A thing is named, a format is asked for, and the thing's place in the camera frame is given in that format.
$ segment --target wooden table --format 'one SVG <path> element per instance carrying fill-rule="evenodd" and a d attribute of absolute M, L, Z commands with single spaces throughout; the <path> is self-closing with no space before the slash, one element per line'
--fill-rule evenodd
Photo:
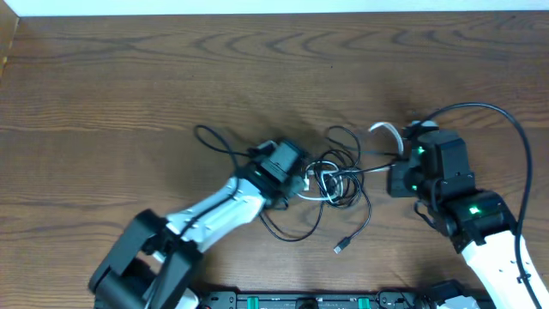
<path fill-rule="evenodd" d="M 524 233 L 549 283 L 549 13 L 25 18 L 11 54 L 0 88 L 2 308 L 90 308 L 87 281 L 135 214 L 217 191 L 232 166 L 194 139 L 195 124 L 236 149 L 289 136 L 318 151 L 342 124 L 392 150 L 370 124 L 468 100 L 526 127 L 535 178 Z M 525 160 L 510 125 L 478 109 L 439 122 L 466 139 L 479 187 L 516 213 Z M 341 255 L 332 248 L 364 219 L 362 205 L 327 209 L 297 244 L 254 221 L 208 252 L 200 279 L 242 290 L 480 287 L 413 199 L 384 186 L 382 173 L 367 177 L 371 225 Z M 317 207 L 292 200 L 272 217 L 299 234 Z"/>

